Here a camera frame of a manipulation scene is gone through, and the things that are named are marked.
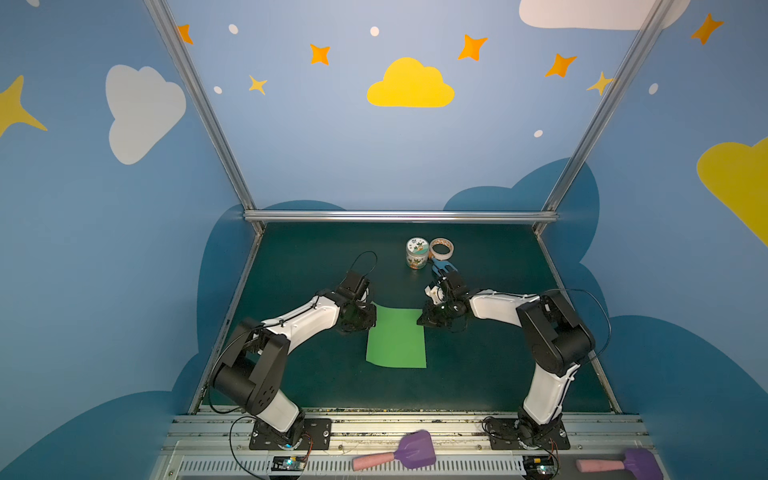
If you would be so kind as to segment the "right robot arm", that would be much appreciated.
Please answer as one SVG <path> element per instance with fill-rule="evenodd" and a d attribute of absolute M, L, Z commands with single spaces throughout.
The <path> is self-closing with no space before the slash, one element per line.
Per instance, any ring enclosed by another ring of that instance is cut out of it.
<path fill-rule="evenodd" d="M 511 294 L 490 289 L 451 291 L 437 285 L 424 292 L 427 301 L 419 325 L 451 328 L 454 320 L 470 314 L 522 329 L 535 370 L 518 419 L 504 426 L 525 448 L 556 445 L 567 449 L 564 399 L 577 371 L 589 360 L 595 339 L 566 296 L 560 290 Z"/>

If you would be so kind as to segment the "green square paper sheet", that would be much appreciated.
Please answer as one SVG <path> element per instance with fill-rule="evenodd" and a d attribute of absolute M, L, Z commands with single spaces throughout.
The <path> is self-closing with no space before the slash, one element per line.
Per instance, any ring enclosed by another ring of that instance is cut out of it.
<path fill-rule="evenodd" d="M 368 332 L 366 361 L 384 368 L 426 369 L 424 327 L 418 309 L 376 305 L 376 324 Z"/>

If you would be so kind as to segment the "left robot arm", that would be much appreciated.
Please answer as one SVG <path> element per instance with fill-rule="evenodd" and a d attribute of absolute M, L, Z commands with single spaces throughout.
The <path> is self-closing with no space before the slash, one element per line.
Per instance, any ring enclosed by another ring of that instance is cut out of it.
<path fill-rule="evenodd" d="M 255 417 L 257 430 L 273 444 L 295 448 L 304 436 L 305 413 L 281 390 L 288 356 L 323 331 L 355 333 L 375 323 L 367 287 L 358 293 L 325 290 L 279 317 L 245 319 L 212 368 L 208 385 Z"/>

